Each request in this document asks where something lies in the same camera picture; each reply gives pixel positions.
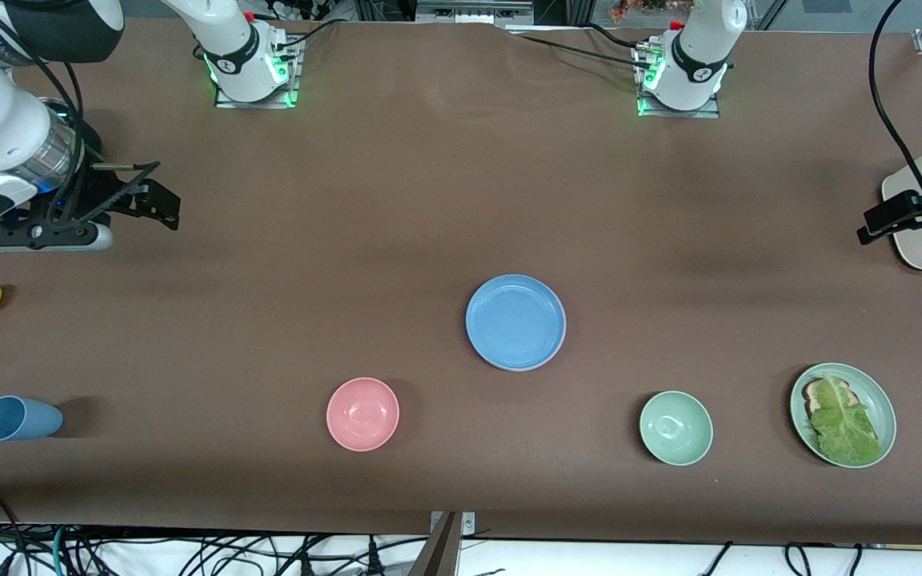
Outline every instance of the blue plastic cup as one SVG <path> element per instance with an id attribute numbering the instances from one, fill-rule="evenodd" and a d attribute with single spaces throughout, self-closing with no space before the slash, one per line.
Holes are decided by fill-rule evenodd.
<path id="1" fill-rule="evenodd" d="M 61 426 L 62 412 L 54 406 L 19 396 L 0 397 L 0 442 L 44 438 Z"/>

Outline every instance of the lettuce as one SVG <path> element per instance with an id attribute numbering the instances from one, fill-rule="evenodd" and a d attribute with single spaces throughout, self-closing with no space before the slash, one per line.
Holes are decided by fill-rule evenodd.
<path id="1" fill-rule="evenodd" d="M 862 466 L 881 456 L 881 442 L 867 417 L 867 408 L 860 402 L 849 405 L 848 384 L 840 378 L 826 376 L 812 390 L 820 408 L 813 411 L 809 422 L 816 430 L 820 453 L 840 464 Z"/>

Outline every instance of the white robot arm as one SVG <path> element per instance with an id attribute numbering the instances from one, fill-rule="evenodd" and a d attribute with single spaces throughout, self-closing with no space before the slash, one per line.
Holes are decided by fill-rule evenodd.
<path id="1" fill-rule="evenodd" d="M 696 0 L 683 29 L 651 38 L 659 58 L 643 88 L 670 109 L 701 108 L 720 90 L 748 15 L 742 0 Z"/>
<path id="2" fill-rule="evenodd" d="M 275 68 L 284 30 L 267 22 L 248 22 L 237 0 L 162 0 L 190 26 L 205 50 L 219 88 L 238 102 L 256 102 L 287 81 Z"/>
<path id="3" fill-rule="evenodd" d="M 249 22 L 235 0 L 163 1 L 193 30 L 228 98 L 258 101 L 286 83 L 274 66 L 286 42 L 282 30 Z M 158 219 L 176 230 L 179 198 L 146 179 L 153 166 L 135 167 L 146 171 L 131 182 L 100 171 L 102 164 L 92 161 L 100 158 L 92 142 L 98 135 L 62 102 L 18 88 L 6 70 L 34 63 L 32 54 L 101 62 L 122 30 L 118 0 L 0 0 L 0 250 L 107 248 L 106 211 Z"/>

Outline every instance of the light green bowl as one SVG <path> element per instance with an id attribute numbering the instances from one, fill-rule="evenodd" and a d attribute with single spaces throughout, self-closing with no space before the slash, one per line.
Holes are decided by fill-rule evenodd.
<path id="1" fill-rule="evenodd" d="M 867 407 L 867 417 L 874 426 L 874 433 L 877 434 L 877 440 L 881 442 L 881 456 L 869 464 L 862 466 L 850 466 L 834 462 L 827 456 L 820 453 L 819 445 L 816 444 L 816 430 L 809 423 L 809 414 L 806 412 L 806 398 L 802 396 L 802 390 L 813 380 L 820 380 L 824 376 L 835 376 L 848 383 L 848 387 L 856 397 L 860 399 L 861 404 Z M 892 408 L 892 401 L 888 400 L 888 394 L 874 379 L 867 376 L 866 372 L 859 368 L 853 368 L 846 364 L 837 364 L 829 362 L 827 364 L 817 364 L 803 372 L 792 386 L 792 396 L 789 400 L 789 411 L 792 416 L 792 423 L 795 424 L 795 430 L 799 433 L 799 438 L 808 446 L 813 454 L 820 456 L 834 466 L 843 468 L 866 468 L 874 466 L 881 462 L 888 452 L 892 451 L 892 446 L 896 444 L 896 410 Z"/>
<path id="2" fill-rule="evenodd" d="M 643 444 L 660 462 L 688 466 L 703 459 L 714 441 L 714 426 L 707 409 L 683 391 L 662 391 L 639 416 Z"/>

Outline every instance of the blue plate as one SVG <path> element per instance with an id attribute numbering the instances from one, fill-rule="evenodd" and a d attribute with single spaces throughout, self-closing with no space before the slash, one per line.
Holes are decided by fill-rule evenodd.
<path id="1" fill-rule="evenodd" d="M 505 274 L 480 286 L 468 303 L 465 324 L 479 356 L 514 372 L 549 362 L 567 330 L 553 290 L 522 274 Z"/>

